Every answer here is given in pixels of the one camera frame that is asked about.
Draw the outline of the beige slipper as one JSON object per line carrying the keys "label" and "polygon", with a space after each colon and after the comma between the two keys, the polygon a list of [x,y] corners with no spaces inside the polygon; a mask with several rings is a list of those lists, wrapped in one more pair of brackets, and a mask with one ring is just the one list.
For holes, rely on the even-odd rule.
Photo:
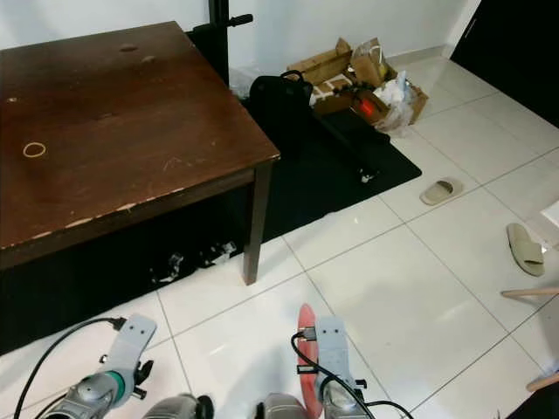
{"label": "beige slipper", "polygon": [[541,277],[546,272],[542,245],[532,239],[522,224],[509,223],[506,232],[508,248],[515,263],[528,275]]}
{"label": "beige slipper", "polygon": [[456,178],[442,178],[436,180],[420,193],[420,201],[427,206],[439,206],[465,190],[462,181]]}

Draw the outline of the clear plastic bag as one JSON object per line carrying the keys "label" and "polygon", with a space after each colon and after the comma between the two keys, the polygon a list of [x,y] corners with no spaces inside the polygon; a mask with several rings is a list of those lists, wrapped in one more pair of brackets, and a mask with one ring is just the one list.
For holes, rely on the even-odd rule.
{"label": "clear plastic bag", "polygon": [[412,84],[407,79],[407,71],[397,73],[394,79],[384,81],[375,89],[374,94],[386,106],[384,116],[374,124],[381,132],[392,133],[407,127],[414,116],[412,101],[416,95],[411,90]]}

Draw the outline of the light wooden chair leg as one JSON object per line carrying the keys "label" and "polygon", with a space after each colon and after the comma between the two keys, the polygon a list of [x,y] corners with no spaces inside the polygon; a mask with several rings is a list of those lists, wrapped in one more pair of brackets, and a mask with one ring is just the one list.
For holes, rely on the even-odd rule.
{"label": "light wooden chair leg", "polygon": [[506,290],[500,292],[500,295],[503,297],[508,297],[509,299],[523,299],[523,297],[536,296],[554,296],[559,295],[559,286],[532,288],[532,290]]}

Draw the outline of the robot left leg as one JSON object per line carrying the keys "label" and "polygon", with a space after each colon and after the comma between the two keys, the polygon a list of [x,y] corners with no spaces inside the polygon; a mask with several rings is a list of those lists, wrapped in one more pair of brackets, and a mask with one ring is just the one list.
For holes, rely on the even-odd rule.
{"label": "robot left leg", "polygon": [[140,419],[213,419],[213,402],[207,395],[172,395],[153,404]]}

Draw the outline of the grey caster wheel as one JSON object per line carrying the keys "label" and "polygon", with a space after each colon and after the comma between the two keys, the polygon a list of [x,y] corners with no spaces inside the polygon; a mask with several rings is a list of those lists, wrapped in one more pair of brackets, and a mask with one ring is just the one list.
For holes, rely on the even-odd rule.
{"label": "grey caster wheel", "polygon": [[160,262],[150,268],[150,279],[153,284],[165,284],[176,282],[181,278],[180,270],[183,268],[183,254],[176,252],[168,256],[165,262]]}
{"label": "grey caster wheel", "polygon": [[232,241],[227,241],[227,243],[223,244],[213,244],[213,246],[198,252],[198,266],[200,268],[209,268],[227,263],[237,251],[239,251],[239,247]]}

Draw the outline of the black metal stand bar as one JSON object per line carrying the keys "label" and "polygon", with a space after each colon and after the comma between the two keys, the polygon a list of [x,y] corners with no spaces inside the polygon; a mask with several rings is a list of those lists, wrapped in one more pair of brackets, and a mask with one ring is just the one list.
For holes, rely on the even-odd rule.
{"label": "black metal stand bar", "polygon": [[327,114],[312,111],[311,115],[332,137],[332,144],[355,169],[360,183],[369,183],[379,176],[380,170],[370,163],[366,147],[388,144],[390,140],[387,134],[372,127],[352,109],[340,109]]}

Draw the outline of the pink plastic plate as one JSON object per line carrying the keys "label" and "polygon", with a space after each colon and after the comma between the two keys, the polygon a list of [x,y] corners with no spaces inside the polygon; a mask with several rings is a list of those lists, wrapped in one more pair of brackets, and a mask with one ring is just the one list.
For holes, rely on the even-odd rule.
{"label": "pink plastic plate", "polygon": [[[303,304],[297,316],[297,333],[302,333],[304,328],[315,326],[315,314],[309,304]],[[305,340],[301,335],[296,340],[296,347],[311,361],[318,362],[319,346],[316,340]],[[297,372],[300,377],[300,388],[304,407],[307,408],[308,419],[321,419],[323,407],[318,396],[318,371],[310,363],[297,358]]]}

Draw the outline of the brown paper bag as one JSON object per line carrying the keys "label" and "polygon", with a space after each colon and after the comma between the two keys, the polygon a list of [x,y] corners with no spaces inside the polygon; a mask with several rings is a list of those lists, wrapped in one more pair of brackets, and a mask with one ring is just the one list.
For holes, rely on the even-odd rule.
{"label": "brown paper bag", "polygon": [[387,79],[388,64],[378,38],[372,38],[353,49],[349,66],[359,83],[381,86]]}

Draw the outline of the brown cardboard box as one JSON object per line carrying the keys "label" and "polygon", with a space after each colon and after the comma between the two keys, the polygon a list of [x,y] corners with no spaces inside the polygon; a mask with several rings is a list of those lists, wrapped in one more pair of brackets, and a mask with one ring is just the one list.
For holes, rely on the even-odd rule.
{"label": "brown cardboard box", "polygon": [[[313,85],[313,95],[310,100],[311,107],[319,113],[327,114],[340,109],[352,109],[352,103],[355,96],[361,96],[365,99],[375,101],[376,107],[379,109],[378,122],[387,111],[386,106],[375,96],[374,91],[376,87],[368,84],[359,83],[353,76],[352,68],[350,67],[350,59],[353,52],[353,47],[347,43],[346,40],[340,38],[336,43],[335,48],[331,51],[319,53],[312,58],[307,58],[299,63],[288,66],[288,71],[303,72],[304,79]],[[394,79],[397,75],[396,69],[391,67],[388,63],[386,56],[384,60],[388,64],[387,79]],[[422,87],[412,83],[412,92],[416,95],[412,101],[412,109],[414,109],[414,116],[412,116],[411,123],[414,124],[419,119],[420,113],[424,109],[428,101],[428,95],[423,91]]]}

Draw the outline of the black bag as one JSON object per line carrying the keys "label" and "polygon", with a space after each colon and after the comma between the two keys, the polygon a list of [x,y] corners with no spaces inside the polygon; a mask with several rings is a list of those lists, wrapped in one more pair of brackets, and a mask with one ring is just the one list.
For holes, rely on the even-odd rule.
{"label": "black bag", "polygon": [[257,77],[244,105],[266,134],[283,134],[307,126],[312,95],[313,85],[303,72],[292,69],[279,76]]}

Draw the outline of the dark door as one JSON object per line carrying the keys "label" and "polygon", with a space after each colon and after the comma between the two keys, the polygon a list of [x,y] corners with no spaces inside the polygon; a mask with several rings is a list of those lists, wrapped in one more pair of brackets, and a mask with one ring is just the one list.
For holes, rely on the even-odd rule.
{"label": "dark door", "polygon": [[559,108],[559,0],[480,0],[452,61],[551,113]]}

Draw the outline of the red packet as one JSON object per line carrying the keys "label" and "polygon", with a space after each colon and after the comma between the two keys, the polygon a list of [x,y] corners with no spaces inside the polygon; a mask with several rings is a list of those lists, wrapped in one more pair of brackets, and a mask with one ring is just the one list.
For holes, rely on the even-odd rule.
{"label": "red packet", "polygon": [[376,107],[375,101],[368,100],[367,97],[355,96],[352,107],[355,114],[360,115],[367,122],[376,122],[378,120],[379,109]]}

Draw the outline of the black metal stand pole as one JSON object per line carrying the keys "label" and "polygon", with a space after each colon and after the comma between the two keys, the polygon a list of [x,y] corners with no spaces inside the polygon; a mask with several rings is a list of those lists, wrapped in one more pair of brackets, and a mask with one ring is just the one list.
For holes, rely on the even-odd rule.
{"label": "black metal stand pole", "polygon": [[254,20],[251,13],[229,16],[229,0],[208,0],[209,21],[196,25],[185,35],[201,52],[204,59],[215,69],[220,79],[229,85],[228,29],[236,25],[249,24]]}

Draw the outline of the dark wooden table leg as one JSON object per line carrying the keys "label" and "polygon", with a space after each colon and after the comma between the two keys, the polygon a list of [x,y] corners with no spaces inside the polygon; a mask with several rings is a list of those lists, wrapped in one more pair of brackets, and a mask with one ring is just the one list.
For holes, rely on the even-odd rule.
{"label": "dark wooden table leg", "polygon": [[254,170],[254,181],[249,195],[249,230],[243,260],[244,283],[247,285],[255,284],[259,278],[259,260],[264,241],[272,167],[271,163],[267,163]]}

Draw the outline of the robot leg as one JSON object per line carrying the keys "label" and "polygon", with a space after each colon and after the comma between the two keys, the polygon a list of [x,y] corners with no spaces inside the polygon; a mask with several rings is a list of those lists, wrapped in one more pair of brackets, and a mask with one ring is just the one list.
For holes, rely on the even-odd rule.
{"label": "robot leg", "polygon": [[213,402],[207,395],[172,395],[153,404],[140,419],[213,419]]}
{"label": "robot leg", "polygon": [[289,394],[269,394],[257,403],[254,419],[307,419],[307,409]]}

